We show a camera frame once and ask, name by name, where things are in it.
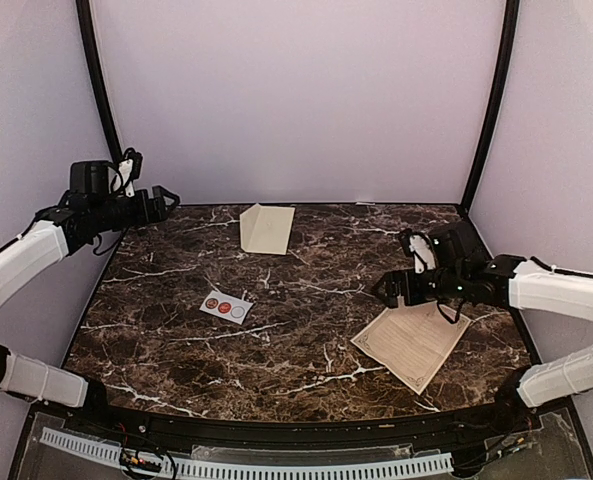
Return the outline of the cream paper envelope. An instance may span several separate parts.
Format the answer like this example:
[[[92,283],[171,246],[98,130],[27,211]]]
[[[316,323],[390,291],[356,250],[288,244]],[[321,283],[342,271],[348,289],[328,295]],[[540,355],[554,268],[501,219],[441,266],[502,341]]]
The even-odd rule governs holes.
[[[255,204],[239,216],[240,246],[255,254],[286,255],[294,207]]]

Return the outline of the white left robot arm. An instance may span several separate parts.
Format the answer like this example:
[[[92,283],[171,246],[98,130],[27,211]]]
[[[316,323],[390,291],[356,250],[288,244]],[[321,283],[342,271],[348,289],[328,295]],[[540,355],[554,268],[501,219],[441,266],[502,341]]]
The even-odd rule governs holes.
[[[53,206],[37,211],[29,226],[0,249],[0,308],[31,280],[75,254],[105,232],[121,232],[166,220],[180,198],[162,186],[137,189],[142,157],[130,150],[118,163],[80,161],[71,165],[69,187]],[[116,412],[102,401],[99,382],[0,343],[0,392],[78,409],[77,417],[96,436],[117,427]]]

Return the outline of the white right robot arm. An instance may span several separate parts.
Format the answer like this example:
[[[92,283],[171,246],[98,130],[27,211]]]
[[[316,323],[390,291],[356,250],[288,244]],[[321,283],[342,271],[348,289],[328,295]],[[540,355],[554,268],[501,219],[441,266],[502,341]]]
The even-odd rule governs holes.
[[[386,307],[484,304],[537,310],[593,322],[593,273],[562,269],[536,257],[488,256],[472,225],[458,221],[428,233],[406,229],[398,235],[413,265],[385,273],[372,293]],[[518,370],[499,388],[486,413],[497,434],[510,432],[525,409],[593,389],[593,345],[564,358]]]

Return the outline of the printed paper letter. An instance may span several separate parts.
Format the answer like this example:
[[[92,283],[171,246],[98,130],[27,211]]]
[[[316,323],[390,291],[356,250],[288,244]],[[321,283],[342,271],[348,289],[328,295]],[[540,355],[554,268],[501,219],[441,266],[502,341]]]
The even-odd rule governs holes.
[[[420,395],[471,323],[435,302],[386,308],[351,343]]]

